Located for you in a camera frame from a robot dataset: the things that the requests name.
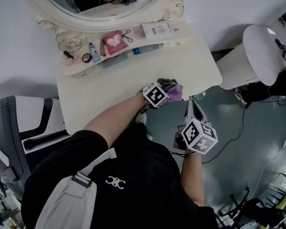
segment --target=round white table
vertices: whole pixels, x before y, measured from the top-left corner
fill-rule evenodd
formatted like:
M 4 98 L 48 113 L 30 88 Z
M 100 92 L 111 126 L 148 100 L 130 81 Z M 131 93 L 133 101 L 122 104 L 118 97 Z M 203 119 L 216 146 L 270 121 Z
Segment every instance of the round white table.
M 276 38 L 276 33 L 265 26 L 249 26 L 243 34 L 243 43 L 217 61 L 223 77 L 219 86 L 229 90 L 258 81 L 273 85 L 286 67 Z

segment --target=white logo on shirt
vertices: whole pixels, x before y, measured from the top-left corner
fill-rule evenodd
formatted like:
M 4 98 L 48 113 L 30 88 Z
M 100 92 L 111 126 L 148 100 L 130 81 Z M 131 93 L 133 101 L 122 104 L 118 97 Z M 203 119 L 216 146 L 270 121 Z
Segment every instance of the white logo on shirt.
M 118 187 L 119 189 L 124 189 L 124 187 L 121 187 L 119 183 L 123 182 L 125 184 L 126 183 L 125 181 L 120 180 L 119 178 L 116 178 L 116 177 L 111 177 L 111 176 L 108 177 L 108 180 L 106 180 L 106 183 L 112 184 L 114 187 Z

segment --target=purple cloth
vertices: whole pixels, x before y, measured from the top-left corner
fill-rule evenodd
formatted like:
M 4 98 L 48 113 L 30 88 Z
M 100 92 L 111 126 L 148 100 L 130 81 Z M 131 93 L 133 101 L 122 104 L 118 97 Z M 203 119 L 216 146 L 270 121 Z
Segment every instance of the purple cloth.
M 183 86 L 176 85 L 172 87 L 168 92 L 167 95 L 169 95 L 170 99 L 169 102 L 175 102 L 175 101 L 181 101 L 182 100 L 182 89 Z

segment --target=white mirror frame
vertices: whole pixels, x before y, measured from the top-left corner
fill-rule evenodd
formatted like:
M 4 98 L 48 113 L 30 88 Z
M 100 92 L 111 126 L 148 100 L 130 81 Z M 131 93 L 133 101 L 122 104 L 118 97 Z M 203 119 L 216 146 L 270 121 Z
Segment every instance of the white mirror frame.
M 139 11 L 128 16 L 111 16 L 85 20 L 63 12 L 49 0 L 28 0 L 39 15 L 37 23 L 45 30 L 54 30 L 58 46 L 60 43 L 73 45 L 80 40 L 95 34 L 120 30 L 140 22 L 157 22 L 160 20 L 176 20 L 184 13 L 183 0 L 151 0 Z

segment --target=green floor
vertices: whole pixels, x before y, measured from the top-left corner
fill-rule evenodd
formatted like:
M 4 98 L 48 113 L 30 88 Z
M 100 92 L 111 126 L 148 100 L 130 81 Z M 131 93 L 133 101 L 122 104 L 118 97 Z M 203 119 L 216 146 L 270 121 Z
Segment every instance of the green floor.
M 238 136 L 244 106 L 235 98 L 233 91 L 212 87 L 198 102 L 208 120 L 216 129 L 219 142 L 203 157 L 203 162 L 214 157 L 224 144 Z M 185 102 L 167 103 L 159 110 L 147 112 L 147 128 L 153 140 L 173 151 L 174 134 L 178 125 L 184 125 Z M 244 131 L 241 137 L 211 163 L 203 165 L 205 202 L 217 212 L 231 203 L 229 196 L 242 199 L 245 187 L 255 189 L 266 160 L 274 158 L 282 148 L 286 136 L 286 105 L 252 103 L 245 111 Z M 175 157 L 179 167 L 182 158 Z M 286 148 L 263 170 L 253 198 L 259 196 L 277 175 L 286 170 Z M 286 184 L 277 185 L 286 190 Z

